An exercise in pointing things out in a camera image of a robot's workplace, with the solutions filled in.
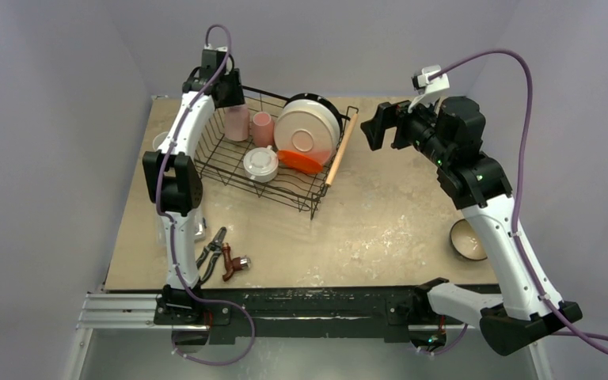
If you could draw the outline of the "pink rimmed large plate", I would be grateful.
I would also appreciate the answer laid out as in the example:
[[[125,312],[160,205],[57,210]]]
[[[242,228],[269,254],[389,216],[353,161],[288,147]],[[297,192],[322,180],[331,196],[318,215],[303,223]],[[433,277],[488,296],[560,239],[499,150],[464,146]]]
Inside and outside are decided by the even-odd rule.
[[[307,100],[287,104],[275,122],[274,142],[288,150],[326,165],[340,142],[340,124],[325,106]]]

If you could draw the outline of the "red rimmed plate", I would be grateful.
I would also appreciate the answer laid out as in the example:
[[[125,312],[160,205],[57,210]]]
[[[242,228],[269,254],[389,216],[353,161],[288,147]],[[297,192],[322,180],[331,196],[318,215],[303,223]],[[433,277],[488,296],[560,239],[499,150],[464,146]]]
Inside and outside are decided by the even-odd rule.
[[[334,118],[337,121],[339,132],[342,133],[344,131],[343,120],[347,119],[347,117],[345,115],[343,115],[342,113],[340,113],[338,108],[326,97],[323,97],[323,96],[315,94],[315,93],[298,93],[298,94],[295,94],[293,97],[290,97],[287,100],[287,102],[284,105],[284,108],[286,108],[288,105],[293,104],[296,101],[314,101],[314,102],[322,105],[323,107],[328,109],[333,114]]]

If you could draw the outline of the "orange plate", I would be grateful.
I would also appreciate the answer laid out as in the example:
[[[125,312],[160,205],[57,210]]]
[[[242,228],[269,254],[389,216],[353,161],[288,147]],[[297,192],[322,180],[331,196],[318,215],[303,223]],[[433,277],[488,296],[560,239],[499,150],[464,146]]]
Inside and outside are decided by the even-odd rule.
[[[276,155],[280,163],[301,173],[318,174],[323,170],[317,161],[294,151],[278,150]]]

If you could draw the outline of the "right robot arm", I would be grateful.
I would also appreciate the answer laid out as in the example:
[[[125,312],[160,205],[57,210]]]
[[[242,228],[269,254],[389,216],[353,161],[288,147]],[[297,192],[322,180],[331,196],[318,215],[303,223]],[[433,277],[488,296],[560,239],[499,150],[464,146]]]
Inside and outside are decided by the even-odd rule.
[[[372,150],[382,148],[386,131],[394,128],[393,148],[412,147],[435,165],[441,189],[478,236],[498,280],[495,295],[440,278],[420,285],[415,316],[431,322],[445,315],[471,325],[495,353],[508,356],[583,314],[553,288],[530,245],[516,244],[511,185],[500,163],[481,150],[485,123],[475,101],[449,97],[440,107],[381,103],[360,127]]]

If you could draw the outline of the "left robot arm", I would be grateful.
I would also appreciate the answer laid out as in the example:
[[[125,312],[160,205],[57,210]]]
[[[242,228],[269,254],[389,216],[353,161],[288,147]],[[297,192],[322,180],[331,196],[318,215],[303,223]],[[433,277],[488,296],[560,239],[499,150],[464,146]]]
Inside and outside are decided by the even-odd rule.
[[[142,156],[150,201],[166,235],[166,284],[157,297],[156,325],[190,325],[208,315],[200,296],[195,243],[204,235],[203,183],[194,162],[201,136],[217,109],[245,102],[228,48],[205,47],[183,84],[177,116],[163,142]]]

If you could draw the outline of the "white enamel mug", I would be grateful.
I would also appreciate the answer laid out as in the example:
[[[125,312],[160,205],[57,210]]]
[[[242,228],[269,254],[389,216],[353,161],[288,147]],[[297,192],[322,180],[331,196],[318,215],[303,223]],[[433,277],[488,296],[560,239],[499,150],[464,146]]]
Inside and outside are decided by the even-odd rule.
[[[243,157],[245,175],[258,183],[267,183],[276,178],[279,159],[272,146],[256,147]]]

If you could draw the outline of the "light pink mug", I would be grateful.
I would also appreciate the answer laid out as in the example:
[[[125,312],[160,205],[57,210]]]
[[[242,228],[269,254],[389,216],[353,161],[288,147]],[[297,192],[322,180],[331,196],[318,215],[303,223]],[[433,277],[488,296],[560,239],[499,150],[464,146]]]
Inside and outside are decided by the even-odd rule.
[[[249,138],[250,114],[247,104],[225,108],[224,135],[227,139],[242,142]]]

